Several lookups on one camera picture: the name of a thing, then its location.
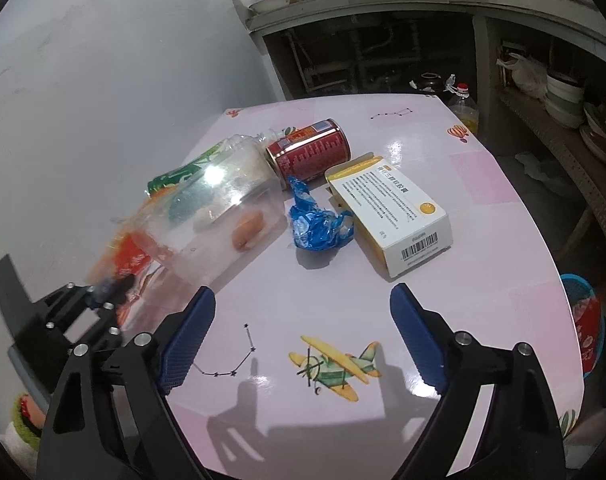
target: metal screw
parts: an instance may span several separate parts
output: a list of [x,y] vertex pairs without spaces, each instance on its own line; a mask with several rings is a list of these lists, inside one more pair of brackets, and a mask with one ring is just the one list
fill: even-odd
[[467,332],[461,331],[454,335],[454,340],[461,346],[468,346],[472,343],[472,336]]
[[134,344],[136,346],[145,346],[152,340],[152,335],[147,332],[141,332],[134,338]]
[[527,343],[519,343],[516,346],[516,349],[519,351],[521,355],[532,355],[532,347]]
[[85,343],[81,343],[74,347],[74,355],[80,357],[81,355],[85,355],[87,353],[87,345]]

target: white wall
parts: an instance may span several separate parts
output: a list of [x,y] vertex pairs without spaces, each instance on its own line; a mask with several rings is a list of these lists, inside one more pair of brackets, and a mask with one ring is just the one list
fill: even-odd
[[[0,14],[0,257],[33,299],[81,282],[150,177],[227,107],[272,100],[231,0],[10,0]],[[0,430],[22,390],[0,317]]]

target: clear plastic bottle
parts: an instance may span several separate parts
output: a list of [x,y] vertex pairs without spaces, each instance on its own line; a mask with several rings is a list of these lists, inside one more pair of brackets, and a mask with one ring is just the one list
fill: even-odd
[[478,132],[478,108],[470,96],[470,90],[465,83],[459,83],[454,97],[449,101],[448,108],[465,126],[476,135]]

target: green fuzzy fabric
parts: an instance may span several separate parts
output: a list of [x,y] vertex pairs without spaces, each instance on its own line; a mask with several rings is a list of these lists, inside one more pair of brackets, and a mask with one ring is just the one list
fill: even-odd
[[20,436],[23,442],[25,442],[33,450],[38,451],[40,437],[36,436],[30,431],[30,428],[23,423],[22,416],[20,416],[20,400],[23,397],[24,395],[18,396],[12,408],[12,422],[14,424],[14,430],[16,430],[16,433],[18,436]]

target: yellow circle logo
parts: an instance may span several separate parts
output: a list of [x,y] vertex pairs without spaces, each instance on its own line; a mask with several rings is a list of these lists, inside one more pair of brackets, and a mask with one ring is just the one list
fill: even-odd
[[419,206],[419,209],[421,210],[421,213],[425,213],[426,215],[431,215],[436,211],[434,204],[430,204],[429,202],[423,202]]

